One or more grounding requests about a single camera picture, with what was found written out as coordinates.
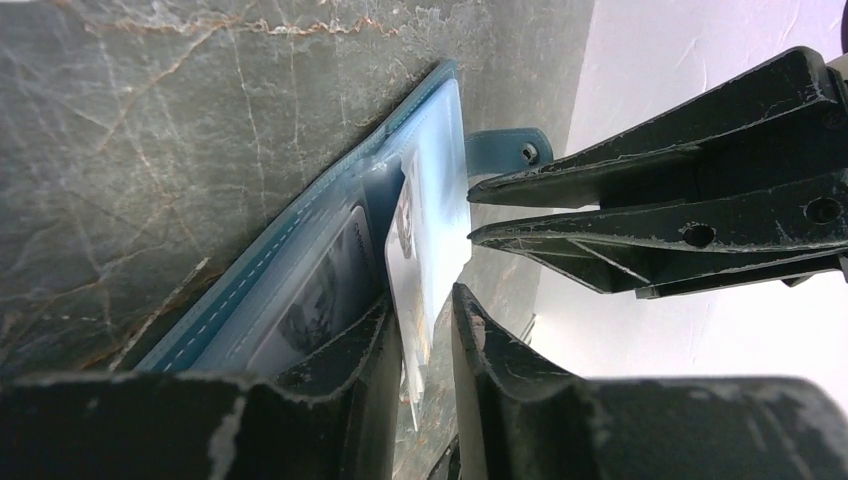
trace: white wall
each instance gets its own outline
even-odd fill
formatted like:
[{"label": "white wall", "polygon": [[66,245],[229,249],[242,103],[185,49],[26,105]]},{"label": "white wall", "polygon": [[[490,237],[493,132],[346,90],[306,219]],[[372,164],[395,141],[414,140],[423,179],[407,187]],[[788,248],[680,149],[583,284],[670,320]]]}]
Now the white wall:
[{"label": "white wall", "polygon": [[[567,152],[790,47],[839,56],[843,6],[597,0]],[[794,289],[771,282],[646,301],[598,295],[545,270],[536,312],[533,347],[580,375],[788,374],[818,383],[848,411],[848,285],[839,273]]]}]

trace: card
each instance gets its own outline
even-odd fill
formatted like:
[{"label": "card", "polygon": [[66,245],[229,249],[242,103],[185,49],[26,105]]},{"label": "card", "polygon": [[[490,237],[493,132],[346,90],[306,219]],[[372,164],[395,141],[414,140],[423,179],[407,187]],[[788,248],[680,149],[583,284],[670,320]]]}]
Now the card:
[{"label": "card", "polygon": [[285,371],[361,318],[380,290],[365,210],[357,205],[247,369],[269,377]]},{"label": "card", "polygon": [[430,360],[430,329],[424,315],[421,267],[413,238],[413,207],[410,183],[406,181],[386,238],[386,267],[403,339],[403,363],[412,421],[418,428],[417,406],[424,394],[426,368]]}]

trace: gray marble countertop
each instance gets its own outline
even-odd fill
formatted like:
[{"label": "gray marble countertop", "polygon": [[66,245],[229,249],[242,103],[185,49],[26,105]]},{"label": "gray marble countertop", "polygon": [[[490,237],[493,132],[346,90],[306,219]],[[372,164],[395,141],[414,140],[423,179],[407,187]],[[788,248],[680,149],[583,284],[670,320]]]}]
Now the gray marble countertop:
[{"label": "gray marble countertop", "polygon": [[[131,367],[441,59],[459,62],[466,132],[536,126],[563,152],[592,7],[0,5],[0,378],[103,368],[149,323],[119,364]],[[475,208],[474,220],[518,214]],[[480,251],[463,273],[493,316],[517,324],[538,277]],[[397,477],[420,478],[455,429],[446,319],[422,432],[401,408]]]}]

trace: screw hole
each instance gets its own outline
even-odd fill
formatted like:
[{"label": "screw hole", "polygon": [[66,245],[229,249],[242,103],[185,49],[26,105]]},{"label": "screw hole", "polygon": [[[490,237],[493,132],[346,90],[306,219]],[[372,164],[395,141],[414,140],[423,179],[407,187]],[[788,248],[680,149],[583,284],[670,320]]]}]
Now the screw hole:
[{"label": "screw hole", "polygon": [[842,205],[832,198],[819,198],[807,205],[804,215],[813,223],[826,225],[842,216]]},{"label": "screw hole", "polygon": [[521,156],[527,165],[535,165],[539,161],[539,151],[536,150],[536,146],[532,143],[525,143],[521,147]]},{"label": "screw hole", "polygon": [[709,225],[690,225],[683,231],[683,241],[695,248],[705,248],[715,240],[715,230]]}]

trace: worn black paint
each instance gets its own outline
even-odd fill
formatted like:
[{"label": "worn black paint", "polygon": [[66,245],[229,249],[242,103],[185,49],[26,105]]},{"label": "worn black paint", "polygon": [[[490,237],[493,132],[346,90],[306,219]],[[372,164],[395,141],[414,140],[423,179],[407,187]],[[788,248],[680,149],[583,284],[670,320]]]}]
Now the worn black paint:
[{"label": "worn black paint", "polygon": [[846,99],[818,53],[789,50],[596,146],[473,187],[482,203],[601,208],[471,238],[641,298],[841,270]]},{"label": "worn black paint", "polygon": [[587,381],[453,291],[464,479],[844,479],[848,427],[794,379]]},{"label": "worn black paint", "polygon": [[400,352],[383,298],[278,387],[197,372],[23,379],[0,397],[0,476],[388,479]]}]

